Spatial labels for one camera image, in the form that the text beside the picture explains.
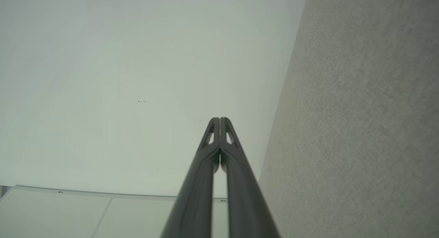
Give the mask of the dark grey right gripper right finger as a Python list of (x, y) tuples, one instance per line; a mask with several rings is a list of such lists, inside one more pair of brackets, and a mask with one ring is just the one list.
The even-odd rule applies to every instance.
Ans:
[(229, 238), (281, 238), (243, 147), (226, 117), (220, 119), (221, 167), (226, 173)]

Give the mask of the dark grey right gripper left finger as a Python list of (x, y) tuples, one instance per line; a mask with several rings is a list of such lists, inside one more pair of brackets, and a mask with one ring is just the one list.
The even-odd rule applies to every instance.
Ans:
[(213, 176), (218, 170), (220, 119), (207, 125), (161, 238), (211, 238)]

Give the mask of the grey fabric sofa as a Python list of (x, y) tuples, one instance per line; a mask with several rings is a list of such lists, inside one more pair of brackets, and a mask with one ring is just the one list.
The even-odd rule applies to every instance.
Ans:
[(439, 0), (306, 0), (259, 185), (282, 238), (439, 238)]

